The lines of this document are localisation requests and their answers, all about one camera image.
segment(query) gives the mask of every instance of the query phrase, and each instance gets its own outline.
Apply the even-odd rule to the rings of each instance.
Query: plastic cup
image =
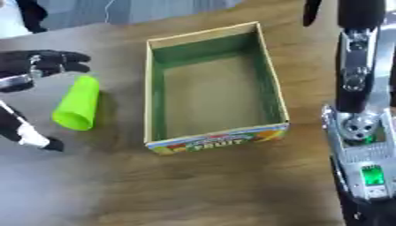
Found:
[[[52,119],[63,127],[88,131],[94,126],[98,96],[98,80],[88,75],[80,76],[53,112]]]

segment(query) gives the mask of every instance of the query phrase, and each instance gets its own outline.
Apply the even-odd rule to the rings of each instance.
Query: open box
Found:
[[[148,40],[145,143],[156,153],[279,139],[288,125],[258,22]]]

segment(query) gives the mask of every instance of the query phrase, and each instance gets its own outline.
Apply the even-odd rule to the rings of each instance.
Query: wooden table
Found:
[[[88,53],[103,90],[96,128],[71,132],[50,120],[74,74],[3,94],[64,154],[1,140],[0,225],[343,225],[321,131],[333,98],[335,1],[301,24],[301,0],[246,0],[236,8],[132,26],[93,25],[0,41],[0,50]],[[144,42],[148,38],[262,23],[291,115],[277,142],[160,157],[143,134]]]

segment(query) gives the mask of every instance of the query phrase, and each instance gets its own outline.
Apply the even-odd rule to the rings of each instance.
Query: green led light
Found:
[[[362,174],[366,185],[383,185],[384,173],[380,166],[368,166],[362,168]]]
[[[368,145],[368,144],[374,143],[375,141],[376,141],[376,138],[375,138],[374,136],[369,136],[368,138],[366,138],[366,139],[364,140],[364,143],[365,143],[366,145]]]

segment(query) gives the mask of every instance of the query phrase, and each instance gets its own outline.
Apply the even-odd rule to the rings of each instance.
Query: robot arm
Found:
[[[34,81],[60,72],[88,72],[89,56],[64,51],[32,50],[0,53],[0,93],[19,92]],[[19,111],[0,100],[0,135],[20,145],[62,151],[63,143],[44,137]]]
[[[308,0],[304,25],[320,0]],[[392,69],[395,11],[385,0],[339,0],[336,98],[323,108],[323,128],[347,226],[396,225],[396,103]]]

